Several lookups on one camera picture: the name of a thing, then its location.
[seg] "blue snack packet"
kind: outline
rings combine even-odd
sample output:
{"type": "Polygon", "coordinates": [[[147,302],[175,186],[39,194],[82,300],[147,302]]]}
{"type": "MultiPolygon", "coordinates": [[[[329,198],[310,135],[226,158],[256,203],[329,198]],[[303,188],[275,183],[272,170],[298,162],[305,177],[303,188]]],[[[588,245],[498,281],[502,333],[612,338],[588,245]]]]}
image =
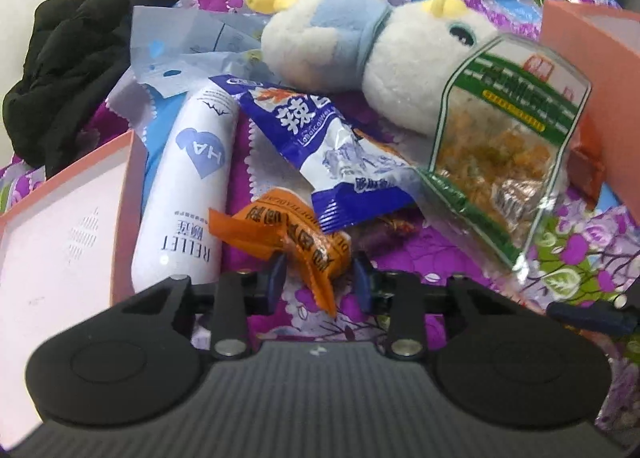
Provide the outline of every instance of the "blue snack packet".
{"type": "Polygon", "coordinates": [[[277,151],[312,184],[314,212],[325,233],[413,203],[397,183],[414,174],[390,147],[358,130],[326,96],[230,75],[211,77],[238,100],[277,151]]]}

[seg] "spicy snack wrapper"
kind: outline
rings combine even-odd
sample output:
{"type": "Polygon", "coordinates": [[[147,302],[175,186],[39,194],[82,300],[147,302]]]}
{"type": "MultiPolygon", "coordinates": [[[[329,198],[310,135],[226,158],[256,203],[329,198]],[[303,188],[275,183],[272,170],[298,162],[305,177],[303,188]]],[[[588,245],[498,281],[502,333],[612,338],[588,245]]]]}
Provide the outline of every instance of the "spicy snack wrapper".
{"type": "Polygon", "coordinates": [[[351,264],[351,238],[343,232],[323,234],[313,210],[296,194],[271,189],[232,217],[210,209],[209,232],[263,260],[285,250],[318,307],[336,316],[332,279],[351,264]]]}
{"type": "Polygon", "coordinates": [[[229,75],[211,78],[234,95],[280,155],[312,184],[323,232],[335,232],[412,203],[398,183],[414,177],[390,147],[352,127],[326,96],[229,75]]]}

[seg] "blue heart logo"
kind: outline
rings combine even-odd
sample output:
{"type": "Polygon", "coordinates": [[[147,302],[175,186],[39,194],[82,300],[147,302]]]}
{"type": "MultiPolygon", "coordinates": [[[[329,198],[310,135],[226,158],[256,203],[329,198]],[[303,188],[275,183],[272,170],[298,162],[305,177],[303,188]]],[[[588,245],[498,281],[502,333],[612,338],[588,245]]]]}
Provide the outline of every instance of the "blue heart logo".
{"type": "Polygon", "coordinates": [[[225,147],[220,138],[213,133],[201,133],[190,127],[180,131],[175,137],[175,142],[180,149],[187,151],[201,180],[225,164],[225,147]]]}

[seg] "plush toy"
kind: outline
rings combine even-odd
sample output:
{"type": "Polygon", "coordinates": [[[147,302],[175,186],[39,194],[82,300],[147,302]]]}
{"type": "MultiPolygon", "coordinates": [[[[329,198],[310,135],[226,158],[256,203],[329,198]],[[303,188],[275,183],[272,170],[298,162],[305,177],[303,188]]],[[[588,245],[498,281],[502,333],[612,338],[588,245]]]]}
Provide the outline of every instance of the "plush toy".
{"type": "Polygon", "coordinates": [[[453,71],[496,28],[463,0],[399,7],[387,0],[245,0],[275,14],[262,33],[262,57],[292,87],[331,93],[361,89],[380,115],[435,132],[453,71]]]}

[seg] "white plush fabric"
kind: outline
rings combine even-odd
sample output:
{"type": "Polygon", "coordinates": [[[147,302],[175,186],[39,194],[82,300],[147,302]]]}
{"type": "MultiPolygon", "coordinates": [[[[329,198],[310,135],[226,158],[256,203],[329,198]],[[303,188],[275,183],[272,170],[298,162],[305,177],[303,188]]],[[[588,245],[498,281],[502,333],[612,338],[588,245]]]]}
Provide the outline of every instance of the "white plush fabric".
{"type": "Polygon", "coordinates": [[[396,125],[431,136],[440,101],[453,71],[478,44],[497,33],[483,15],[468,11],[457,18],[434,18],[422,3],[394,10],[365,65],[362,92],[369,105],[396,125]],[[449,33],[465,25],[475,36],[470,48],[449,33]]]}
{"type": "MultiPolygon", "coordinates": [[[[262,34],[264,62],[288,85],[307,92],[337,89],[331,77],[318,75],[338,68],[339,57],[336,28],[310,26],[320,1],[297,0],[274,15],[262,34]]],[[[369,105],[396,125],[428,136],[436,131],[442,94],[455,69],[497,34],[482,14],[453,2],[462,6],[462,14],[452,13],[456,17],[436,17],[425,2],[394,8],[364,68],[362,92],[369,105]],[[454,26],[466,30],[473,45],[452,34],[454,26]]]]}

